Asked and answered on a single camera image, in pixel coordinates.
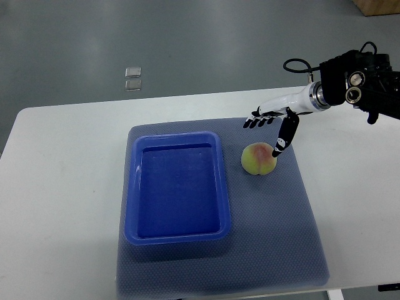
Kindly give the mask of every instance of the gray floor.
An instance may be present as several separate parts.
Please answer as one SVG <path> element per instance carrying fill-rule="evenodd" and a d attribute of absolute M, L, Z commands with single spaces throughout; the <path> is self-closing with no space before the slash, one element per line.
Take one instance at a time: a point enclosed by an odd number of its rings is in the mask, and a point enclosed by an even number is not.
<path fill-rule="evenodd" d="M 366 41 L 398 71 L 399 28 L 400 15 L 364 17 L 351 0 L 0 0 L 0 152 L 26 107 L 302 86 L 306 76 L 284 71 L 285 60 L 317 66 Z M 141 91 L 124 91 L 129 66 L 142 67 Z"/>

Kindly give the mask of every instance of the robotic arm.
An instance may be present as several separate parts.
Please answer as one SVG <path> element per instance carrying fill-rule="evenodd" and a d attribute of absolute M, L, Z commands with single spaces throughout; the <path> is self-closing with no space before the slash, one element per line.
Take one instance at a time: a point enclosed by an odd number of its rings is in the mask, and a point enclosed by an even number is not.
<path fill-rule="evenodd" d="M 374 53 L 363 52 L 370 44 Z M 312 68 L 303 59 L 289 59 L 287 71 L 308 73 L 309 84 L 297 94 L 288 94 L 262 103 L 247 118 L 243 128 L 271 124 L 284 116 L 272 156 L 277 157 L 292 142 L 299 124 L 299 115 L 325 111 L 345 101 L 369 113 L 368 123 L 374 124 L 379 114 L 400 119 L 400 72 L 392 71 L 389 55 L 377 54 L 375 44 L 366 42 L 360 51 L 351 50 Z M 307 66 L 293 70 L 286 65 L 299 61 Z M 313 82 L 313 71 L 319 70 L 321 82 Z"/>

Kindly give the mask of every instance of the peach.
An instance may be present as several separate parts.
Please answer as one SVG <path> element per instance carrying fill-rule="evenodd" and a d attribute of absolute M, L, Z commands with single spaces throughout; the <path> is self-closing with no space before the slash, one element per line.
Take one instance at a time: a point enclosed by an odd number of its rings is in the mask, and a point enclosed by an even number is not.
<path fill-rule="evenodd" d="M 242 167 L 252 175 L 266 175 L 276 167 L 276 157 L 273 157 L 274 148 L 265 142 L 255 142 L 244 148 L 242 153 Z"/>

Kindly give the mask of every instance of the blue tray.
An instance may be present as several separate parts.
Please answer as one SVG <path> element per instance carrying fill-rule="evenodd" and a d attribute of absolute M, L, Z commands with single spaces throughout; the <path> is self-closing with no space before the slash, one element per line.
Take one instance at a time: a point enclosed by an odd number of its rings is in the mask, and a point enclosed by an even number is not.
<path fill-rule="evenodd" d="M 125 237 L 135 245 L 209 241 L 231 228 L 219 137 L 142 136 L 131 153 Z"/>

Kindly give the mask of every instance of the gray mat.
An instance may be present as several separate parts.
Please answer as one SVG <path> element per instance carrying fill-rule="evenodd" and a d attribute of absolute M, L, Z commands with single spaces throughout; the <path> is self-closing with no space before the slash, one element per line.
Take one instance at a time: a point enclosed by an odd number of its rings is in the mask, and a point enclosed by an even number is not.
<path fill-rule="evenodd" d="M 210 294 L 322 286 L 329 278 L 318 229 L 294 151 L 275 170 L 252 176 L 241 167 L 251 143 L 275 145 L 281 124 L 243 129 L 245 119 L 169 122 L 132 128 L 127 140 L 117 260 L 119 299 L 176 299 Z M 133 141 L 144 135 L 213 131 L 221 139 L 232 228 L 218 241 L 133 246 L 124 216 Z"/>

